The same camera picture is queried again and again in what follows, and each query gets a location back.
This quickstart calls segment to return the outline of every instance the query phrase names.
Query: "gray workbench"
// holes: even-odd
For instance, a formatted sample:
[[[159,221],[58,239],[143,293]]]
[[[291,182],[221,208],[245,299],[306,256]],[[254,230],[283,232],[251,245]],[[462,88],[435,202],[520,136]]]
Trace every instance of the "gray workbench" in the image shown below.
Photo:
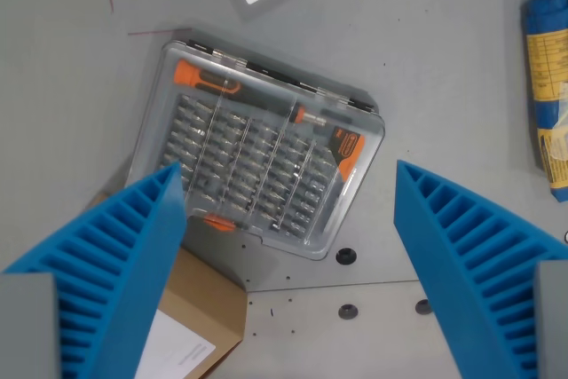
[[[397,159],[481,193],[557,238],[530,129],[524,0],[0,0],[0,267],[78,214],[133,150],[169,33],[191,27],[368,91],[387,136],[320,262],[193,233],[248,289],[415,280],[392,225]],[[359,255],[338,265],[335,252]]]

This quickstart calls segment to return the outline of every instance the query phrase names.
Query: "clear plastic case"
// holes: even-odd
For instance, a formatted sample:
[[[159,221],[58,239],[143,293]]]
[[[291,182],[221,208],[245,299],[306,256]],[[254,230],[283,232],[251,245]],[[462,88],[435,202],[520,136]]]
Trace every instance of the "clear plastic case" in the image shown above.
[[[164,46],[128,183],[180,161],[188,216],[321,259],[383,140],[383,119],[251,68],[196,42]]]

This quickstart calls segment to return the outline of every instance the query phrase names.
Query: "bolt hole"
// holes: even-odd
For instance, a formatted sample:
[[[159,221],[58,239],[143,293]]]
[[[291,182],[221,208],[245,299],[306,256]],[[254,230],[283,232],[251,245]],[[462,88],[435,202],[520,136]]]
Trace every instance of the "bolt hole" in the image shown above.
[[[335,260],[341,265],[351,265],[357,260],[357,252],[351,248],[339,249]]]
[[[416,312],[420,315],[428,315],[432,313],[432,307],[430,306],[430,302],[428,299],[423,299],[422,301],[418,301],[415,306]]]
[[[359,315],[359,309],[353,304],[345,304],[339,308],[337,313],[339,314],[340,319],[353,320]]]

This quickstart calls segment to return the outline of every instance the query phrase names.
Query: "yellow label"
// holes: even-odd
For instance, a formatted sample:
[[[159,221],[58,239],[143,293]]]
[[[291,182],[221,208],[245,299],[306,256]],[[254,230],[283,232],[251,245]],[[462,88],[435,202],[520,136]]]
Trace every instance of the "yellow label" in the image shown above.
[[[527,36],[527,44],[534,99],[568,98],[568,29]]]
[[[550,188],[568,186],[568,126],[551,130],[539,129],[539,147],[542,164],[550,181]]]

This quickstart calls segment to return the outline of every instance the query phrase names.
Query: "blue plastic ribs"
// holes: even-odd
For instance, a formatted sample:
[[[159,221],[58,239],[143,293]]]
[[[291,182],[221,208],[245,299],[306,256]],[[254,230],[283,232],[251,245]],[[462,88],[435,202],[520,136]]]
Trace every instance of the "blue plastic ribs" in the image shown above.
[[[538,376],[533,276],[568,248],[504,208],[399,161],[394,224],[464,379]]]
[[[134,377],[184,231],[176,164],[85,212],[5,271],[55,276],[63,378]]]

